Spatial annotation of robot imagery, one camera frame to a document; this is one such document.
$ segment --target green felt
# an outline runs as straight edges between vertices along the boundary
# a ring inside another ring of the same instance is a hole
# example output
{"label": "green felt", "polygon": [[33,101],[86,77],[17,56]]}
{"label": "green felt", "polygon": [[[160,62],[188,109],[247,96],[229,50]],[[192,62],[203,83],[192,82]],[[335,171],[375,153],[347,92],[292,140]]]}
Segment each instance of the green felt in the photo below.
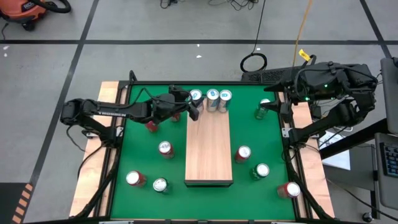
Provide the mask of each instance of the green felt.
{"label": "green felt", "polygon": [[[132,100],[142,87],[133,87]],[[167,85],[145,87],[153,95],[168,91]],[[164,121],[156,133],[150,133],[143,124],[127,121],[111,218],[294,220],[292,201],[279,198],[276,190],[278,185],[288,181],[281,158],[282,138],[277,113],[269,111],[263,120],[254,118],[260,100],[274,100],[274,94],[264,92],[263,86],[187,85],[183,88],[197,88],[204,94],[210,88],[232,92],[229,106],[232,158],[239,146],[247,145],[252,150],[250,159],[244,164],[232,161],[234,184],[228,188],[188,188],[184,184],[187,113],[182,114],[178,123]],[[148,98],[143,93],[139,101]],[[157,146],[164,140],[174,146],[175,157],[171,160],[164,159],[158,152]],[[252,180],[249,170],[260,162],[269,166],[269,176]],[[126,175],[132,170],[146,175],[147,184],[143,188],[127,184]],[[153,181],[159,177],[169,181],[168,195],[152,188]]]}

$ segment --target black floor stripe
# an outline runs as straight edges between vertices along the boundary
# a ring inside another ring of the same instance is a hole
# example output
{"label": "black floor stripe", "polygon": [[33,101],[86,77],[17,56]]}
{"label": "black floor stripe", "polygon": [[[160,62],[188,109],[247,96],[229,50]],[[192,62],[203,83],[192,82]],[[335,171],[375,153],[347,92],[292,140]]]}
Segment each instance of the black floor stripe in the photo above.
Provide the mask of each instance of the black floor stripe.
{"label": "black floor stripe", "polygon": [[[296,40],[258,40],[258,44],[294,45]],[[85,44],[254,44],[255,40],[86,40]],[[379,45],[378,40],[300,40],[300,45]]]}
{"label": "black floor stripe", "polygon": [[91,22],[93,21],[93,17],[94,17],[94,13],[95,13],[97,5],[98,5],[98,1],[99,0],[94,0],[93,5],[91,6],[90,13],[88,14],[88,18],[87,18],[85,27],[83,29],[83,33],[81,34],[81,37],[80,37],[81,41],[77,46],[75,55],[73,56],[72,62],[70,64],[68,75],[63,84],[60,97],[58,99],[54,114],[53,114],[51,122],[50,122],[50,126],[47,130],[47,134],[45,135],[44,142],[43,142],[42,148],[40,150],[39,157],[37,158],[36,165],[34,167],[32,176],[30,177],[30,182],[33,183],[34,186],[37,185],[37,181],[40,177],[40,173],[41,173],[43,165],[44,165],[44,160],[49,151],[50,143],[53,138],[55,128],[57,127],[59,116],[61,114],[62,105],[65,102],[70,84],[72,82],[73,75],[75,74],[76,66],[78,64],[78,61],[79,61],[79,58],[81,55],[81,51],[83,50],[84,40],[87,38],[88,30],[90,29]]}
{"label": "black floor stripe", "polygon": [[380,43],[381,43],[380,46],[381,46],[381,49],[383,50],[384,56],[387,58],[391,58],[390,51],[388,50],[388,47],[387,47],[386,43],[384,42],[383,36],[381,35],[379,28],[377,27],[376,21],[374,20],[372,14],[371,14],[368,4],[366,3],[365,0],[360,0],[360,2],[363,7],[363,10],[365,11],[366,16],[369,19],[369,22],[372,26],[374,34],[377,37],[377,40],[380,41]]}
{"label": "black floor stripe", "polygon": [[0,44],[79,44],[80,40],[0,40]]}
{"label": "black floor stripe", "polygon": [[[0,40],[0,44],[98,44],[98,45],[150,45],[150,44],[254,44],[255,40]],[[300,40],[300,45],[398,45],[398,40]],[[294,45],[295,40],[258,40],[258,44]]]}

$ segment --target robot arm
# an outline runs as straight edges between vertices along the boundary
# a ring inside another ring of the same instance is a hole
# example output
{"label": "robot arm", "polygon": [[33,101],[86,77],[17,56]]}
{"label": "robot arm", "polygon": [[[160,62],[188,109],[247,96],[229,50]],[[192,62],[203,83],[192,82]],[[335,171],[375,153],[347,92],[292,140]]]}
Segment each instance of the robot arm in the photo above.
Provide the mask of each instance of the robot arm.
{"label": "robot arm", "polygon": [[296,74],[288,74],[278,84],[265,88],[264,91],[286,92],[287,101],[263,103],[261,106],[280,113],[285,122],[291,122],[292,104],[352,97],[337,104],[327,117],[307,127],[284,130],[287,146],[302,147],[300,144],[314,134],[334,126],[354,126],[362,122],[375,107],[376,87],[377,79],[371,75],[367,65],[323,62],[303,66]]}
{"label": "robot arm", "polygon": [[177,113],[188,111],[192,120],[198,119],[197,106],[203,99],[193,101],[190,98],[189,91],[170,85],[169,93],[152,96],[143,88],[138,96],[144,90],[148,93],[150,99],[145,102],[136,102],[137,97],[130,105],[82,99],[70,100],[63,105],[60,121],[68,126],[79,125],[89,132],[97,134],[101,141],[108,146],[115,147],[117,145],[116,128],[103,126],[94,120],[91,115],[128,118],[143,124],[153,121],[155,124],[159,124]]}

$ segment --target wooden table edge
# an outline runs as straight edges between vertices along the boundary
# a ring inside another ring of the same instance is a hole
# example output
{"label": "wooden table edge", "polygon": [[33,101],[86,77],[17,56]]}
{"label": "wooden table edge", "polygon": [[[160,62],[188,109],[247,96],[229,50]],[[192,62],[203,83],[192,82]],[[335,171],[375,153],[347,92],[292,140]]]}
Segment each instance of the wooden table edge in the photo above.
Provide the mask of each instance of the wooden table edge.
{"label": "wooden table edge", "polygon": [[[114,103],[116,100],[116,93],[118,91],[119,82],[102,82],[99,91],[98,101],[107,101]],[[126,91],[122,93],[122,100],[124,101],[126,97]],[[299,103],[297,106],[293,106],[294,112],[294,123],[296,128],[302,128],[312,123],[310,116],[310,110],[308,103]],[[111,124],[111,118],[106,116],[95,116],[95,120],[101,122],[105,126]],[[316,140],[310,139],[307,142],[308,145],[318,148]],[[94,151],[100,145],[98,138],[88,139],[86,145],[85,156],[88,156],[92,151]],[[319,203],[319,205],[329,214],[334,217],[333,206],[331,204],[330,194],[328,190],[328,185],[325,178],[325,173],[323,171],[322,160],[318,152],[315,152],[309,147],[305,147],[300,150],[300,155],[302,158],[303,171],[305,174],[305,181],[307,188]],[[87,161],[85,166],[81,169],[80,178],[78,179],[75,196],[73,197],[73,202],[70,210],[70,216],[79,213],[82,208],[90,201],[92,195],[96,192],[99,184],[99,179],[101,175],[102,165],[104,161],[104,150],[94,155],[90,160]],[[103,194],[103,201],[101,204],[101,210],[99,211],[100,216],[104,216],[106,213],[106,206],[109,196],[109,186]],[[303,198],[298,200],[300,216],[305,217],[305,207]]]}

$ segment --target orange vacuum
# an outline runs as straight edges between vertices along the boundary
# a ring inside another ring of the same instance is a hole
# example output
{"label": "orange vacuum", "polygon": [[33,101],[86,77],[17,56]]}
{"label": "orange vacuum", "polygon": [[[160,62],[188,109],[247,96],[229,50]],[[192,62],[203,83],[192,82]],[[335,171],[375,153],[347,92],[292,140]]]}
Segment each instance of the orange vacuum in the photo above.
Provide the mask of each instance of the orange vacuum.
{"label": "orange vacuum", "polygon": [[0,16],[9,21],[22,24],[25,30],[33,30],[34,22],[42,18],[47,10],[68,13],[71,10],[67,0],[60,0],[65,7],[59,8],[54,2],[45,0],[0,0]]}

